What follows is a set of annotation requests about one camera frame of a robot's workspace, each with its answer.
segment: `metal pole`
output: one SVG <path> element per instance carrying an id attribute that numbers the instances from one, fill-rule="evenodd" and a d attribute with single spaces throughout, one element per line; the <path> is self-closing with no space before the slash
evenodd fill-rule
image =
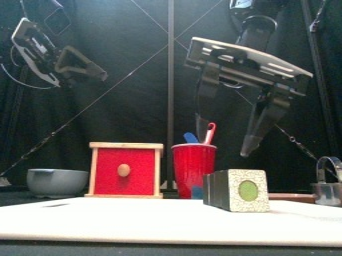
<path id="1" fill-rule="evenodd" d="M 308 38 L 308 44 L 309 44 L 311 56 L 312 56 L 312 62 L 313 62 L 315 78 L 316 78 L 316 84 L 317 84 L 317 90 L 319 90 L 319 96 L 320 96 L 320 104 L 321 104 L 321 112 L 323 112 L 325 133 L 327 133 L 328 146 L 329 146 L 329 154 L 335 156 L 339 154 L 339 151 L 337 151 L 337 144 L 336 144 L 336 131 L 333 128 L 333 119 L 331 115 L 331 106 L 328 103 L 328 90 L 324 82 L 324 74 L 323 74 L 321 61 L 320 61 L 320 55 L 319 55 L 319 49 L 317 49 L 316 34 L 309 32 L 309 24 L 312 23 L 313 20 L 311 17 L 308 1 L 301 0 L 300 3 L 301 3 L 307 38 Z"/>
<path id="2" fill-rule="evenodd" d="M 166 190 L 173 184 L 172 151 L 173 145 L 173 0 L 168 0 L 168 99 L 166 99 Z"/>

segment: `red box face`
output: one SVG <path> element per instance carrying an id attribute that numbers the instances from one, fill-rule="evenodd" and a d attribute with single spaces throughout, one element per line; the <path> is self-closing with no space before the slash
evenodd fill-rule
<path id="1" fill-rule="evenodd" d="M 129 174 L 121 177 L 117 167 L 129 166 Z M 98 148 L 93 194 L 153 195 L 154 150 Z"/>

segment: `wooden knob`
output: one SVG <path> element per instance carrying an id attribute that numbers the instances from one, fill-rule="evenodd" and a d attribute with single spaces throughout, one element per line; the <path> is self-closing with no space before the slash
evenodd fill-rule
<path id="1" fill-rule="evenodd" d="M 128 164 L 120 164 L 117 167 L 117 174 L 120 177 L 126 177 L 130 172 L 130 167 Z"/>

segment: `wooden box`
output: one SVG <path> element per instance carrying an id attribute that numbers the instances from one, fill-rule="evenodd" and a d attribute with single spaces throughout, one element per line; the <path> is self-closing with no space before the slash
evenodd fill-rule
<path id="1" fill-rule="evenodd" d="M 89 191 L 85 196 L 161 198 L 162 144 L 90 142 Z"/>

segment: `gray bowl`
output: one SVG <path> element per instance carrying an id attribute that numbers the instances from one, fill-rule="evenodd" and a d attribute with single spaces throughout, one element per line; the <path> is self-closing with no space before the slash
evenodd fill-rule
<path id="1" fill-rule="evenodd" d="M 36 197 L 66 198 L 76 196 L 88 181 L 88 172 L 62 169 L 29 169 L 26 186 Z"/>

